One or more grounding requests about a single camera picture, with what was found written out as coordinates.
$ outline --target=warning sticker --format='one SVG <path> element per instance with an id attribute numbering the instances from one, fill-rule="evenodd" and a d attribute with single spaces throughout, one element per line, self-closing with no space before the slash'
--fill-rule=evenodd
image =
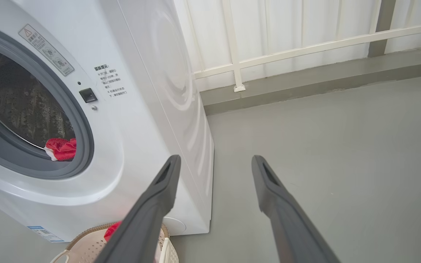
<path id="1" fill-rule="evenodd" d="M 50 242 L 64 242 L 64 240 L 53 235 L 50 231 L 46 230 L 45 228 L 42 228 L 41 226 L 27 226 L 27 228 L 30 228 L 32 231 L 39 234 L 40 236 L 42 236 L 42 238 L 45 238 Z"/>
<path id="2" fill-rule="evenodd" d="M 121 77 L 115 68 L 107 64 L 94 67 L 98 79 L 103 85 L 103 90 L 110 98 L 126 95 L 128 92 L 125 90 Z"/>
<path id="3" fill-rule="evenodd" d="M 74 71 L 74 68 L 48 41 L 35 31 L 29 24 L 19 31 L 19 35 L 34 46 L 65 76 Z"/>

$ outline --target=floor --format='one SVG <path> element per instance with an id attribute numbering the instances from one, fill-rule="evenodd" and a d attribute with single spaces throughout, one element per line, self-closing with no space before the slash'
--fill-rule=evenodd
<path id="1" fill-rule="evenodd" d="M 209 116 L 210 233 L 177 236 L 181 263 L 277 262 L 250 168 L 264 156 L 342 262 L 421 262 L 421 78 Z M 0 262 L 51 244 L 0 211 Z"/>

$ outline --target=laundry basket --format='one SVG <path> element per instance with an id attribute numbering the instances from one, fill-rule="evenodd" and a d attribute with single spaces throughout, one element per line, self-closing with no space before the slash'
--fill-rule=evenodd
<path id="1" fill-rule="evenodd" d="M 103 236 L 114 223 L 90 228 L 78 235 L 67 248 L 57 255 L 51 263 L 61 263 L 60 258 L 66 256 L 65 263 L 94 263 L 100 251 L 107 243 Z M 177 252 L 170 242 L 167 227 L 162 224 L 158 239 L 160 260 L 157 263 L 178 263 Z"/>

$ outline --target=white washing machine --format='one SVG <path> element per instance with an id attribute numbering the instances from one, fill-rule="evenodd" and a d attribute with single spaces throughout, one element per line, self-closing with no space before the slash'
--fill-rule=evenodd
<path id="1" fill-rule="evenodd" d="M 0 209 L 53 242 L 121 220 L 182 157 L 171 235 L 209 232 L 214 143 L 172 0 L 0 0 Z M 52 161 L 48 138 L 75 138 Z"/>

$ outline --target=brown woven rim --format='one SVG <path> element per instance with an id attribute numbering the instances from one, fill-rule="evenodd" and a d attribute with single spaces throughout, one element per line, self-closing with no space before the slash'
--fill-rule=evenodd
<path id="1" fill-rule="evenodd" d="M 100 230 L 104 230 L 104 229 L 108 229 L 110 226 L 114 225 L 116 222 L 113 223 L 108 223 L 105 225 L 100 225 L 100 226 L 96 226 L 94 228 L 89 228 L 86 231 L 80 233 L 76 238 L 74 238 L 72 240 L 72 242 L 66 247 L 66 250 L 71 250 L 72 247 L 79 241 L 81 240 L 81 238 L 85 237 L 86 235 L 96 232 L 96 231 L 100 231 Z M 170 238 L 170 234 L 168 233 L 168 228 L 162 224 L 162 231 L 165 235 L 165 237 Z"/>

